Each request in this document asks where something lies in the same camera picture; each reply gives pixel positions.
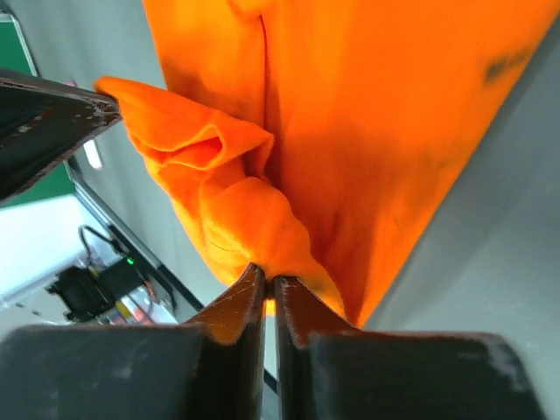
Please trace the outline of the orange t shirt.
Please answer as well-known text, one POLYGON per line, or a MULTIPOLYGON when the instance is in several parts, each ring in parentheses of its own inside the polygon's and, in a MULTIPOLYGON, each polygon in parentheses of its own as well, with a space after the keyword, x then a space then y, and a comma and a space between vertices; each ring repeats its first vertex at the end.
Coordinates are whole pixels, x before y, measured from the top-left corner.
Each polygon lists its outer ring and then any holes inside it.
POLYGON ((556 1, 147 1, 165 85, 101 77, 215 278, 291 275, 363 326, 556 1))

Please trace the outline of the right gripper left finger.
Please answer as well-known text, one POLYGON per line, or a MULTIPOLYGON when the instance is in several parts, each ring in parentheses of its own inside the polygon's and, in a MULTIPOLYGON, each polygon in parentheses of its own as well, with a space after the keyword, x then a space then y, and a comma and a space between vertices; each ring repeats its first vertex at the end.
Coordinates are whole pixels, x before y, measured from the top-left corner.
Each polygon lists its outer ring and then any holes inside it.
POLYGON ((265 276, 179 325, 27 325, 1 342, 4 419, 257 419, 265 276))

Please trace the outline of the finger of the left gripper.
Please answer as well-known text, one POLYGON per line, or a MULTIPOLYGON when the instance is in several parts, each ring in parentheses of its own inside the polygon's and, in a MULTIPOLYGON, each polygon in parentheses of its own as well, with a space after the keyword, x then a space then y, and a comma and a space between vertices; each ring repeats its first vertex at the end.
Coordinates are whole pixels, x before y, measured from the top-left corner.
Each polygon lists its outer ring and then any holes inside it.
POLYGON ((122 120, 114 98, 1 70, 1 201, 30 189, 122 120))

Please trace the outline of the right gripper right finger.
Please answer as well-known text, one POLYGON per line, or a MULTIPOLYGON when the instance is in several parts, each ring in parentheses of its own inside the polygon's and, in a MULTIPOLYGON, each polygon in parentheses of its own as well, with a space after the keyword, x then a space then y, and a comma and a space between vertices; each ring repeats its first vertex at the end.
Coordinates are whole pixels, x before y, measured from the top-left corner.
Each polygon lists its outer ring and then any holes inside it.
POLYGON ((521 360, 482 332, 366 332, 274 282, 283 419, 542 419, 521 360))

